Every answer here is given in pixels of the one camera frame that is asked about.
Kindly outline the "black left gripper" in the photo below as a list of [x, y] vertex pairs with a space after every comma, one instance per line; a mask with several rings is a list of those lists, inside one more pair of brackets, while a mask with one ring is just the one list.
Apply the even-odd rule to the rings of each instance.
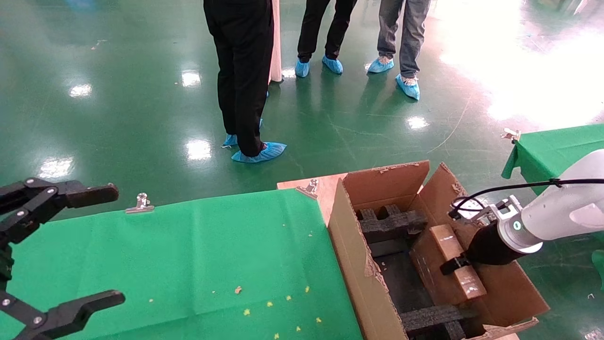
[[[118, 197], [118, 188], [112, 183], [87, 187], [76, 180], [52, 183], [27, 178], [1, 187], [0, 213], [4, 219], [0, 224], [0, 283], [12, 280], [14, 259], [9, 243], [21, 243], [64, 209], [115, 202]], [[107, 290], [64, 302], [47, 312], [4, 290], [0, 299], [1, 311], [24, 325], [16, 340], [56, 340], [81, 332], [94, 313], [116, 307], [126, 297], [118, 290]]]

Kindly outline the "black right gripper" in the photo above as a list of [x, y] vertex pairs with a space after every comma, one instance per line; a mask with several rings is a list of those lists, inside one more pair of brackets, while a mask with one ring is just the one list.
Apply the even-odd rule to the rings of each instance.
[[451, 275], [472, 263], [507, 265], [522, 257], [522, 253], [511, 249], [500, 237], [499, 222], [490, 222], [474, 234], [465, 255], [451, 258], [440, 265], [442, 275]]

